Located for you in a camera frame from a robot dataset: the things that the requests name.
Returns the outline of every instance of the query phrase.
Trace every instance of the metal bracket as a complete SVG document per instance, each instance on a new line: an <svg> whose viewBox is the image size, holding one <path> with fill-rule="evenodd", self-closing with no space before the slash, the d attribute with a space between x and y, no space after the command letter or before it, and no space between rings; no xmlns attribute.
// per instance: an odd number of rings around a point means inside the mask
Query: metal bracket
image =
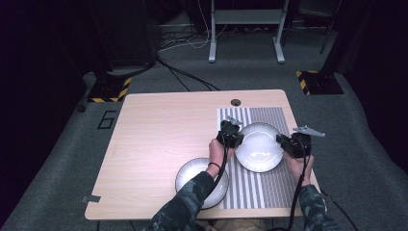
<svg viewBox="0 0 408 231"><path fill-rule="evenodd" d="M303 127L296 127L293 128L294 131L306 135L311 135L311 136L317 136L317 137L325 137L326 135L324 133L320 133L316 130L313 130L312 128L309 128L307 125L304 125Z"/></svg>
<svg viewBox="0 0 408 231"><path fill-rule="evenodd" d="M242 124L241 121L239 121L239 120L237 120L235 118L232 118L231 116L228 116L227 118L232 123L232 125L241 125Z"/></svg>
<svg viewBox="0 0 408 231"><path fill-rule="evenodd" d="M86 204L88 204L88 202L98 203L100 199L101 197L98 195L88 195L88 196L84 195L84 197L82 197L81 202L86 203Z"/></svg>

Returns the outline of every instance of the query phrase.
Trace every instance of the camouflage sleeve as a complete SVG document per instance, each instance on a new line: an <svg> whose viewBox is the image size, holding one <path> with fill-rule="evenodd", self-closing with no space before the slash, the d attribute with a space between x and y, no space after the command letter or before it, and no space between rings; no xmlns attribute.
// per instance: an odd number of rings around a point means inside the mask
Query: camouflage sleeve
<svg viewBox="0 0 408 231"><path fill-rule="evenodd" d="M340 230L339 225L326 214L326 206L314 185L303 186L299 195L305 231Z"/></svg>
<svg viewBox="0 0 408 231"><path fill-rule="evenodd" d="M210 174L198 173L162 207L143 231L197 230L195 219L213 186Z"/></svg>

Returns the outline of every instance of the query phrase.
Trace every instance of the striped mat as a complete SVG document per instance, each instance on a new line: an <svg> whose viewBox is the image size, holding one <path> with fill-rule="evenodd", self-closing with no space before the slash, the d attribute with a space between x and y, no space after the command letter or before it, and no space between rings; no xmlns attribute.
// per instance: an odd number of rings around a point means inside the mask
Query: striped mat
<svg viewBox="0 0 408 231"><path fill-rule="evenodd" d="M218 131L219 124L228 116L241 121L242 128L254 122L264 122L281 134L290 134L282 108L217 109ZM227 194L218 204L219 209L291 208L295 185L284 160L270 171L257 173L244 168L233 156L225 170L229 186Z"/></svg>

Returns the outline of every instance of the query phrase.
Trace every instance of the white plate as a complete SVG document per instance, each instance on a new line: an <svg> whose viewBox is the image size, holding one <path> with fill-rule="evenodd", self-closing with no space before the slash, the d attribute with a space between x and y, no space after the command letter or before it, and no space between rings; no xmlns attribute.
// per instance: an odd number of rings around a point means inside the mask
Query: white plate
<svg viewBox="0 0 408 231"><path fill-rule="evenodd" d="M265 172L279 165L283 149L276 141L279 131L267 123L251 123L240 131L244 135L236 150L238 161L246 169Z"/></svg>
<svg viewBox="0 0 408 231"><path fill-rule="evenodd" d="M176 191L179 192L181 188L194 176L196 176L201 171L205 171L209 163L210 160L208 158L197 158L185 163L177 173ZM227 191L228 191L228 174L226 171L224 171L216 188L204 200L204 204L201 209L209 209L211 207L216 206L224 198Z"/></svg>

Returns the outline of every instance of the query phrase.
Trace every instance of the cable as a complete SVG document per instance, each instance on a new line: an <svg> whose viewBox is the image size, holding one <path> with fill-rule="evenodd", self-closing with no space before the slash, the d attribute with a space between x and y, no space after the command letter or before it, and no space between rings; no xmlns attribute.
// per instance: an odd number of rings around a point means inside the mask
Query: cable
<svg viewBox="0 0 408 231"><path fill-rule="evenodd" d="M219 171L217 180L214 183L214 187L210 190L210 192L208 193L208 195L210 195L213 190L216 188L216 186L218 185L219 180L222 177L222 174L224 173L225 170L225 166L227 165L227 159L228 159L228 149L229 147L227 147L227 145L225 145L225 138L224 135L222 135L222 143L223 143L223 147L224 147L224 157L222 158L222 166L221 166L221 170Z"/></svg>
<svg viewBox="0 0 408 231"><path fill-rule="evenodd" d="M183 81L181 81L181 79L176 75L176 73L173 72L172 69L170 69L170 72L174 75L174 77L176 77L177 81L183 85L183 87L187 90L187 91L191 91L184 83Z"/></svg>
<svg viewBox="0 0 408 231"><path fill-rule="evenodd" d="M210 32L208 31L208 25L207 25L207 22L206 22L206 20L205 20L205 18L204 18L204 13L203 13L203 11L201 10L200 0L197 0L197 4L198 4L198 8L200 9L201 16L202 16L203 21L204 21L204 24L205 24L205 29L207 30L207 39L205 40L204 44L201 45L201 46L193 46L192 43L190 43L189 40L187 40L187 42L188 42L189 45L191 45L193 48L195 48L195 49L200 49L200 48L203 48L203 47L208 43L208 41L210 40Z"/></svg>
<svg viewBox="0 0 408 231"><path fill-rule="evenodd" d="M163 52L163 51L166 51L166 50L169 50L169 49L172 49L172 48L175 48L175 47L179 47L179 46L185 46L185 45L191 45L191 44L200 44L200 43L204 43L204 42L206 42L206 41L198 41L198 42L192 42L192 43L173 45L173 46L170 46L168 48L162 49L159 52Z"/></svg>
<svg viewBox="0 0 408 231"><path fill-rule="evenodd" d="M200 82L200 83L203 84L205 87L207 87L207 89L208 89L209 91L213 91L213 90L211 89L211 87L214 88L215 90L219 90L219 88L217 88L216 86L214 86L214 85L212 85L212 84L210 84L210 83L208 83L208 82L206 82L206 81L204 81L204 80L202 80L202 79L200 79L200 78L198 78L198 77L195 77L195 76L193 76L193 75L191 75L191 74L189 74L189 73L187 73L187 72L184 72L184 71L182 71L182 70L179 70L179 69L177 69L177 68L175 68L175 67L172 67L172 66L166 64L166 62L164 62L160 57L157 57L157 58L156 58L156 61L159 62L160 64L164 65L165 67L167 67L171 72L172 72L172 71L175 71L175 72L177 72L177 73L179 73L179 74L185 75L186 77L189 77L189 78L191 78L191 79L193 79L193 80L196 80L196 81Z"/></svg>
<svg viewBox="0 0 408 231"><path fill-rule="evenodd" d="M235 6L235 0L232 0L232 6L231 6L231 10L234 10L234 6ZM216 36L216 39L218 39L218 37L222 34L222 32L224 32L224 30L227 28L228 24L225 24L224 28L222 28L221 32L218 33L218 35Z"/></svg>
<svg viewBox="0 0 408 231"><path fill-rule="evenodd" d="M133 230L138 231L138 230L135 228L135 226L133 225L132 221L129 220L129 222L130 222L130 225L132 226Z"/></svg>
<svg viewBox="0 0 408 231"><path fill-rule="evenodd" d="M296 139L299 142L299 144L301 146L301 149L302 149L302 153L303 153L303 169L302 169L302 174L300 174L300 176L299 176L299 181L297 182L296 189L294 190L292 207L291 207L291 216L289 218L289 225L288 225L288 228L276 227L276 228L271 228L268 231L275 231L275 230L289 231L289 230L292 230L293 220L294 220L294 209L296 207L297 198L299 197L299 194L300 194L302 182L303 182L303 179L304 179L304 176L305 176L306 167L308 166L309 160L310 160L310 156L309 156L308 160L306 161L305 147L304 147L302 141L299 138L296 138Z"/></svg>
<svg viewBox="0 0 408 231"><path fill-rule="evenodd" d="M320 188L321 193L323 193L325 196L329 196L331 202L336 205L336 207L344 214L344 216L347 218L348 222L350 222L350 224L353 226L354 230L358 231L358 228L356 226L356 224L353 222L353 220L351 220L351 217L345 212L345 210L342 208L342 206L340 206L339 203L337 203L337 201L335 201L333 199L333 197L331 195L329 195L327 192L325 192L322 188Z"/></svg>
<svg viewBox="0 0 408 231"><path fill-rule="evenodd" d="M143 66L143 68L140 69L140 70L135 70L135 71L132 71L132 72L129 72L129 73L126 73L126 74L113 75L113 74L107 73L107 75L108 75L109 77L113 77L113 78L116 78L116 79L127 79L127 78L134 77L134 76L136 76L136 75L142 74L142 73L145 72L146 70L150 69L153 65L154 65L154 62L153 62L153 63L145 64L145 65Z"/></svg>
<svg viewBox="0 0 408 231"><path fill-rule="evenodd" d="M181 32L166 32L163 33L162 35L162 44L160 45L160 49L168 49L171 47L171 45L180 42L180 41L187 41L189 39L197 39L198 38L198 34L193 32L191 30L191 32L187 35L187 36L183 36L180 38L176 37L176 33L177 34L185 34L185 30L188 28L189 26L185 27Z"/></svg>

